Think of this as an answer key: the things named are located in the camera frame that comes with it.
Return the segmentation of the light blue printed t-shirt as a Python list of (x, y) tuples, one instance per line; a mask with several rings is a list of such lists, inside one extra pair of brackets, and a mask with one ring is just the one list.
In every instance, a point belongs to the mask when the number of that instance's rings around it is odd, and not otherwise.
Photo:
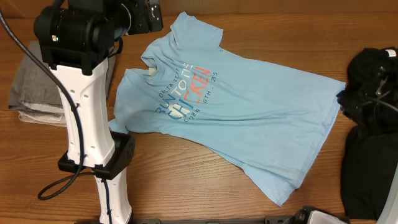
[(110, 128), (197, 142), (276, 205), (298, 189), (338, 115), (338, 80), (221, 48), (223, 30), (182, 12), (125, 71)]

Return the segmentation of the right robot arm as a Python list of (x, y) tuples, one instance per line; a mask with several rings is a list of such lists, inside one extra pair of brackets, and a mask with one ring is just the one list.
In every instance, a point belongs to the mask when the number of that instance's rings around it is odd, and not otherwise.
[[(376, 193), (381, 188), (386, 188), (380, 180), (381, 177), (390, 178), (391, 186), (388, 188), (388, 197), (377, 219), (378, 223), (397, 223), (397, 162), (388, 164), (386, 161), (378, 163), (359, 165), (343, 165), (341, 178), (341, 197), (345, 212), (348, 212), (348, 189), (347, 186), (369, 187)], [(285, 221), (293, 224), (342, 224), (343, 220), (313, 207), (303, 207), (294, 216)]]

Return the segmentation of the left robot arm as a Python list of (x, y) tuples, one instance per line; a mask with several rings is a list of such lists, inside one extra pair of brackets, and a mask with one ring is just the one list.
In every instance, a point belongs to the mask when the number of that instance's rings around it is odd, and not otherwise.
[(93, 175), (101, 204), (100, 223), (132, 223), (127, 167), (135, 139), (108, 125), (106, 76), (123, 36), (163, 29), (158, 1), (57, 1), (36, 18), (34, 32), (62, 99), (68, 151), (58, 161), (70, 173)]

